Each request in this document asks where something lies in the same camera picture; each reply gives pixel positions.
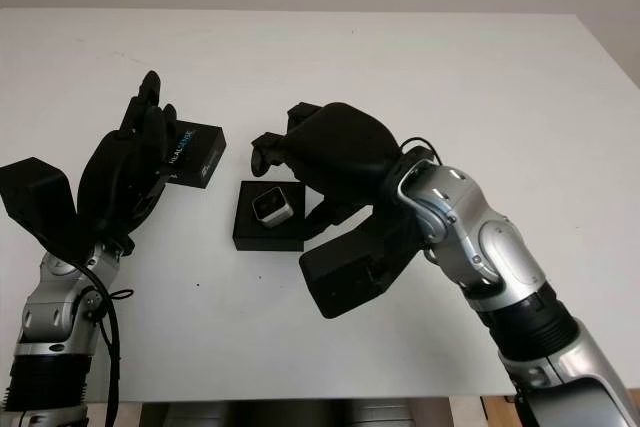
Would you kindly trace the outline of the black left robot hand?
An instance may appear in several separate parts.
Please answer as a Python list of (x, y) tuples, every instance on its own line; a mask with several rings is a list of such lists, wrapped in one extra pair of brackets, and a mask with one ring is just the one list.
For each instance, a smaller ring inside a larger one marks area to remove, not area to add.
[(168, 179), (177, 113), (160, 106), (161, 80), (148, 72), (120, 127), (106, 134), (81, 176), (77, 211), (99, 243), (129, 255), (130, 233), (150, 215)]

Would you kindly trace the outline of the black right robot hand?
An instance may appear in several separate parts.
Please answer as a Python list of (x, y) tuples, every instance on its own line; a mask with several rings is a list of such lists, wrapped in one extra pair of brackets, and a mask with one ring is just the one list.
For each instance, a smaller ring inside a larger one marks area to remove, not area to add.
[(307, 241), (376, 203), (401, 149), (380, 121), (346, 103), (301, 102), (287, 116), (285, 134), (266, 132), (251, 142), (251, 171), (261, 177), (284, 164), (323, 196), (304, 220)]

